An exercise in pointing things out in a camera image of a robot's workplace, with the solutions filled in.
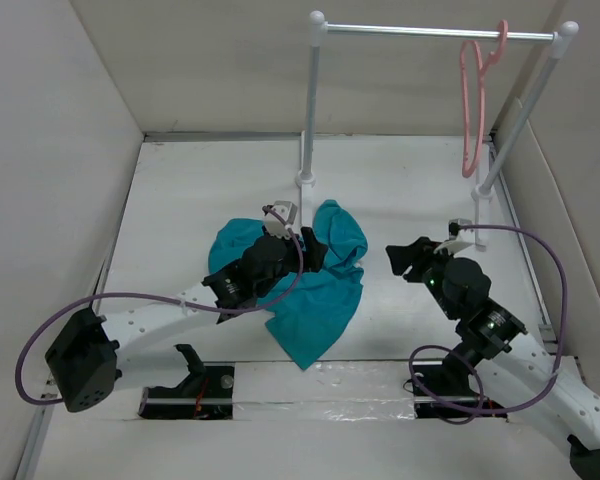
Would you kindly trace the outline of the teal t shirt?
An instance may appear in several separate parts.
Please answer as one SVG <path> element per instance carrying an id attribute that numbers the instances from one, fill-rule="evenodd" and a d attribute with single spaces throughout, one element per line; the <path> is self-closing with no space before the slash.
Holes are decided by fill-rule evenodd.
<path id="1" fill-rule="evenodd" d="M 367 238 L 354 217 L 336 201 L 315 211 L 313 231 L 327 246 L 318 273 L 303 273 L 298 285 L 267 310 L 265 326 L 302 370 L 308 369 L 341 337 L 359 306 Z"/>

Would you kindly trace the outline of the pink plastic hanger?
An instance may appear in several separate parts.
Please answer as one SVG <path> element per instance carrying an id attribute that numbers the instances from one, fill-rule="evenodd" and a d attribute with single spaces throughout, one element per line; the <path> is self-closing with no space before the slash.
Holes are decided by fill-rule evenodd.
<path id="1" fill-rule="evenodd" d="M 497 46 L 483 58 L 481 47 L 476 40 L 465 40 L 460 48 L 459 67 L 461 81 L 461 100 L 463 113 L 463 150 L 461 174 L 470 178 L 478 168 L 480 151 L 485 133 L 486 87 L 485 79 L 489 69 L 496 65 L 506 48 L 509 24 L 501 20 L 497 27 Z M 473 54 L 475 67 L 475 90 L 470 92 L 467 55 Z"/>

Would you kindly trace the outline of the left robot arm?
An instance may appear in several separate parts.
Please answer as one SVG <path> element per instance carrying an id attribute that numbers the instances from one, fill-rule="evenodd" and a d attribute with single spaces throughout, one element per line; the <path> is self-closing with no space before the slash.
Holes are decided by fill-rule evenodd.
<path id="1" fill-rule="evenodd" d="M 327 251 L 309 227 L 299 235 L 264 232 L 239 259 L 176 298 L 153 296 L 146 306 L 104 316 L 91 307 L 75 311 L 45 354 L 66 410 L 82 412 L 116 390 L 146 385 L 148 374 L 167 366 L 169 385 L 154 392 L 202 396 L 209 379 L 195 349 L 175 344 L 160 355 L 155 345 L 260 310 L 258 300 L 287 275 L 319 272 Z"/>

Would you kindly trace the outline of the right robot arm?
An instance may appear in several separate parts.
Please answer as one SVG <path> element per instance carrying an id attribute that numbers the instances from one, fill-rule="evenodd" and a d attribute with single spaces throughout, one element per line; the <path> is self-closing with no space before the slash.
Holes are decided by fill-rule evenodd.
<path id="1" fill-rule="evenodd" d="M 558 357 L 491 299 L 490 278 L 458 254 L 467 246 L 420 237 L 386 249 L 393 274 L 424 285 L 457 323 L 460 342 L 443 360 L 443 384 L 454 393 L 474 387 L 507 414 L 519 414 L 567 456 L 579 478 L 600 479 L 600 395 L 557 366 Z"/>

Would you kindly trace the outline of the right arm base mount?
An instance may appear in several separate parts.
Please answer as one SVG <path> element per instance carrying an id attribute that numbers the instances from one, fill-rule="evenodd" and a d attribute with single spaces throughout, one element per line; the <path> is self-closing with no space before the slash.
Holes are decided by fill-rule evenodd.
<path id="1" fill-rule="evenodd" d="M 403 389 L 413 395 L 417 419 L 438 418 L 446 423 L 462 425 L 469 422 L 470 415 L 442 405 L 415 385 L 414 378 L 418 378 L 428 390 L 447 402 L 487 409 L 488 413 L 481 414 L 481 417 L 507 418 L 506 414 L 492 413 L 492 410 L 501 408 L 501 405 L 490 398 L 486 397 L 480 404 L 478 387 L 470 385 L 470 373 L 459 361 L 452 360 L 451 369 L 447 369 L 443 358 L 416 359 L 413 369 L 414 376 L 403 383 Z"/>

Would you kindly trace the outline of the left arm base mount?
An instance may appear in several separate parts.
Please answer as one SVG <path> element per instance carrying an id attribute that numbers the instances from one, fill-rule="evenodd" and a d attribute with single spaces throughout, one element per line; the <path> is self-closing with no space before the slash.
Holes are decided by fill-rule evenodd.
<path id="1" fill-rule="evenodd" d="M 234 363 L 204 363 L 191 345 L 177 344 L 187 375 L 173 386 L 145 387 L 138 410 L 145 420 L 231 420 Z"/>

